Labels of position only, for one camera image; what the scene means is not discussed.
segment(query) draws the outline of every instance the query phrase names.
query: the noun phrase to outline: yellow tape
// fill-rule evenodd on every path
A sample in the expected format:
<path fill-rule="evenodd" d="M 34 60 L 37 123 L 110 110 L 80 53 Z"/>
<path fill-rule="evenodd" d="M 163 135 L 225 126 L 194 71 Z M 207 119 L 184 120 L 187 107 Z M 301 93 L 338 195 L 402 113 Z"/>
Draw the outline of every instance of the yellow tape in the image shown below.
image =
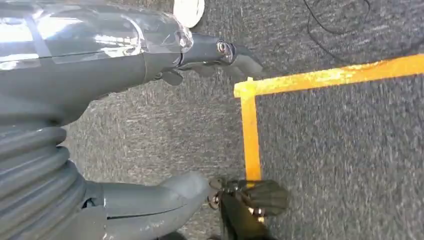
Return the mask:
<path fill-rule="evenodd" d="M 241 98 L 246 95 L 259 96 L 423 73 L 424 54 L 417 54 L 369 64 L 300 73 L 259 81 L 243 81 L 235 84 L 234 96 L 236 98 Z"/>
<path fill-rule="evenodd" d="M 300 73 L 260 81 L 253 81 L 252 78 L 248 78 L 247 81 L 237 83 L 234 86 L 234 96 L 240 98 L 241 101 L 246 178 L 248 180 L 261 179 L 255 96 L 361 83 L 423 73 L 424 54 L 418 54 L 375 63 Z"/>
<path fill-rule="evenodd" d="M 259 156 L 258 121 L 256 116 L 255 95 L 248 91 L 240 98 L 241 119 L 243 126 L 244 162 L 246 179 L 261 179 L 261 161 Z"/>

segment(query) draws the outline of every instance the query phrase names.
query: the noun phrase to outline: screw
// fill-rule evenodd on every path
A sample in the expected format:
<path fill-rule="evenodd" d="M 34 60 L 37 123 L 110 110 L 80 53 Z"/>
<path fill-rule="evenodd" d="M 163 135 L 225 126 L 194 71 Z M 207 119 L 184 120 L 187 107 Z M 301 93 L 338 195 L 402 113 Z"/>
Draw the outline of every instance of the screw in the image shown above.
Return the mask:
<path fill-rule="evenodd" d="M 226 46 L 225 42 L 223 42 L 223 41 L 218 41 L 218 42 L 216 43 L 216 49 L 218 50 L 218 52 L 219 52 L 220 54 L 225 54 L 225 53 L 226 53 L 226 50 L 227 50 L 227 46 Z"/>

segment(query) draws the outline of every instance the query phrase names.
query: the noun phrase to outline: gray robot body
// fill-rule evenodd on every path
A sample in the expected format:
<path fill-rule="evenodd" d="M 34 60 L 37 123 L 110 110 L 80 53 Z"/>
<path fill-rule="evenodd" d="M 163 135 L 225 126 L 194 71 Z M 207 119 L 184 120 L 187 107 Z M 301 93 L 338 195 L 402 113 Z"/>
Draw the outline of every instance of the gray robot body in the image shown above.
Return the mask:
<path fill-rule="evenodd" d="M 178 70 L 262 70 L 237 49 L 164 12 L 0 1 L 0 239 L 152 240 L 182 227 L 209 194 L 204 177 L 189 172 L 156 186 L 87 181 L 58 146 L 61 127 L 109 93 L 158 79 L 177 84 Z M 240 65 L 238 56 L 252 61 Z"/>

